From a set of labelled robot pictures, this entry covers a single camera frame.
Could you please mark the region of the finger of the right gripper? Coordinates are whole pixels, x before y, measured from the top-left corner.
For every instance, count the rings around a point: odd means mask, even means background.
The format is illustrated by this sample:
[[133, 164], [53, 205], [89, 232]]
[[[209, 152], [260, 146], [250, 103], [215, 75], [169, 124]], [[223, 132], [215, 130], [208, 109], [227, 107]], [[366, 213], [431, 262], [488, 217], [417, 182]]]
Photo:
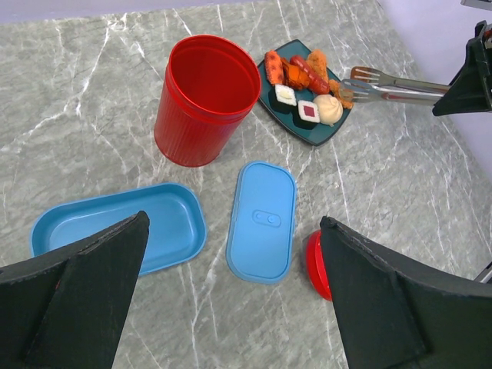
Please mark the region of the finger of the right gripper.
[[491, 112], [491, 24], [478, 22], [463, 66], [434, 105], [434, 116]]

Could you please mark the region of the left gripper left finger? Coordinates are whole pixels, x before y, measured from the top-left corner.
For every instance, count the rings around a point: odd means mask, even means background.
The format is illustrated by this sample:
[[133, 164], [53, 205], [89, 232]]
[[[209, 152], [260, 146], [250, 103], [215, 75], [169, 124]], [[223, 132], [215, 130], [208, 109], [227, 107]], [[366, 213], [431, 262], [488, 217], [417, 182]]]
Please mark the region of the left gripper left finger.
[[1, 269], [3, 368], [112, 367], [149, 237], [147, 214]]

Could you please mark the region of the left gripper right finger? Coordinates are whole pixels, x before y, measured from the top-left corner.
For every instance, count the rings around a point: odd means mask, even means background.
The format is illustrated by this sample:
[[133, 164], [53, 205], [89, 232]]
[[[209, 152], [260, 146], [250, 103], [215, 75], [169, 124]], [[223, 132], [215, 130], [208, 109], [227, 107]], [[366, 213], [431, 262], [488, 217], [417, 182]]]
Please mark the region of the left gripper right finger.
[[350, 368], [489, 368], [491, 276], [437, 270], [332, 217], [321, 250]]

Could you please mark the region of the metal food tongs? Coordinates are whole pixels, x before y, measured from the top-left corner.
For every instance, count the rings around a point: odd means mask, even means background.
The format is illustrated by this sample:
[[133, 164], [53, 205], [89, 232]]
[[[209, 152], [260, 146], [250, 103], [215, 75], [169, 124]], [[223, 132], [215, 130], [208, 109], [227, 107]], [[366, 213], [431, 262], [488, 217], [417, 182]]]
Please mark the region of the metal food tongs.
[[394, 77], [365, 66], [353, 67], [351, 77], [340, 82], [341, 96], [353, 103], [387, 101], [434, 106], [449, 90], [449, 85]]

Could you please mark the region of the orange fried nugget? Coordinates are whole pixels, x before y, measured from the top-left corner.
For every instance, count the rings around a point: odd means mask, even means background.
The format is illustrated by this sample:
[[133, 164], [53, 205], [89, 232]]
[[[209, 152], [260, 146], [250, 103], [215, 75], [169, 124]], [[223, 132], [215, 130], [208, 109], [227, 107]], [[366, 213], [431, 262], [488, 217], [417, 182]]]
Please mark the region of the orange fried nugget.
[[329, 82], [327, 73], [327, 57], [320, 50], [313, 50], [306, 59], [308, 65], [326, 82]]
[[340, 94], [340, 82], [335, 81], [334, 79], [330, 79], [328, 81], [330, 86], [330, 90], [333, 93], [334, 97], [341, 103], [342, 107], [345, 109], [352, 109], [354, 107], [354, 103], [344, 99]]

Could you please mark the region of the white steamed bun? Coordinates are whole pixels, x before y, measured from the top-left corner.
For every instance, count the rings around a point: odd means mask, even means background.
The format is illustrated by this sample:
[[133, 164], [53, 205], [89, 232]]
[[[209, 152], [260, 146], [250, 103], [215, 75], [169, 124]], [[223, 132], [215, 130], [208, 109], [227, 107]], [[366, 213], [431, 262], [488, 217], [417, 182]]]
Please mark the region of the white steamed bun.
[[316, 104], [320, 123], [323, 125], [334, 126], [343, 115], [343, 106], [332, 95], [318, 95], [313, 103]]

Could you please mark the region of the red sausage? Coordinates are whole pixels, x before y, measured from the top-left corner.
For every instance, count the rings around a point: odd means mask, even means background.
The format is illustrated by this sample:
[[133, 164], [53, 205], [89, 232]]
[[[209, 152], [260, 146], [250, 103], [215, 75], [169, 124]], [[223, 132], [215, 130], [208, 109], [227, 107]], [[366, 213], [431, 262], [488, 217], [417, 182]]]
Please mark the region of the red sausage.
[[298, 66], [307, 74], [309, 85], [308, 89], [316, 95], [327, 95], [330, 93], [330, 85], [325, 81], [300, 55], [291, 57], [292, 65]]

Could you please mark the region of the orange fried nugget back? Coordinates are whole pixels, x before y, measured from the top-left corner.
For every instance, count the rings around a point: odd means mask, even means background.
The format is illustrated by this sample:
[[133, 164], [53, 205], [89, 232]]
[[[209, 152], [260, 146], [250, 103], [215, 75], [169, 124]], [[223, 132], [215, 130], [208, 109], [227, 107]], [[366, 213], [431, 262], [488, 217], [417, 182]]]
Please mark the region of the orange fried nugget back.
[[313, 50], [306, 59], [308, 65], [326, 82], [329, 82], [327, 73], [327, 57], [320, 50]]

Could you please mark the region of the orange grilled salmon piece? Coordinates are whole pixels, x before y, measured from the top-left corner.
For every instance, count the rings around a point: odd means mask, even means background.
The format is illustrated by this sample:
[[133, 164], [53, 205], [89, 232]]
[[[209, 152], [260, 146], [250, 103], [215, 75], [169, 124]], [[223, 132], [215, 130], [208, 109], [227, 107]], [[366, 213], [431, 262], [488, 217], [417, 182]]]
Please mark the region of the orange grilled salmon piece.
[[264, 55], [264, 68], [267, 80], [271, 85], [284, 84], [284, 69], [281, 57], [276, 51], [270, 50]]

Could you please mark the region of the orange fried shrimp piece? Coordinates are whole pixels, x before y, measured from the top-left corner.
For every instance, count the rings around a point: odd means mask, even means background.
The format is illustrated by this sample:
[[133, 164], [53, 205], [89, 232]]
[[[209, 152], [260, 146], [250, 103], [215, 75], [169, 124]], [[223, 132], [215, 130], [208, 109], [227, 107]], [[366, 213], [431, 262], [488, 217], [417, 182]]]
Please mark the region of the orange fried shrimp piece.
[[300, 91], [306, 89], [310, 84], [308, 74], [296, 65], [292, 65], [286, 58], [281, 58], [284, 71], [284, 82], [288, 87]]

